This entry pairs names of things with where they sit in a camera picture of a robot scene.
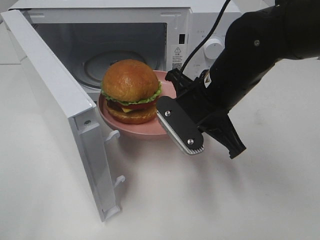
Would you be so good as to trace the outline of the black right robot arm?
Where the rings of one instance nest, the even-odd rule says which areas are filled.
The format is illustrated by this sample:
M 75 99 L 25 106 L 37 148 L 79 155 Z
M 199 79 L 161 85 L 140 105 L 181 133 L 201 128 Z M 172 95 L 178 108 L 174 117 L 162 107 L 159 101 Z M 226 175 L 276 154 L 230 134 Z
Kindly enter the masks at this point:
M 274 6 L 247 12 L 228 28 L 225 47 L 210 69 L 191 80 L 169 71 L 176 97 L 156 103 L 158 121 L 188 155 L 204 150 L 203 133 L 224 145 L 231 158 L 245 150 L 228 114 L 280 60 L 320 54 L 320 3 L 277 0 Z

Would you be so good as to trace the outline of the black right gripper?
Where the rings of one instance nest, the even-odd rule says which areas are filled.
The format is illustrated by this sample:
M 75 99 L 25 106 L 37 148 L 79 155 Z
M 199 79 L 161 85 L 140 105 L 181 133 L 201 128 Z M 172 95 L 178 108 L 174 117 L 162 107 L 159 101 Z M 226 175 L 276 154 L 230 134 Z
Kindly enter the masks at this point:
M 165 79 L 173 84 L 176 98 L 161 96 L 157 100 L 158 122 L 187 155 L 204 151 L 201 130 L 226 147 L 229 157 L 234 159 L 247 148 L 228 116 L 229 111 L 205 93 L 204 78 L 202 73 L 191 80 L 177 68 L 170 70 Z

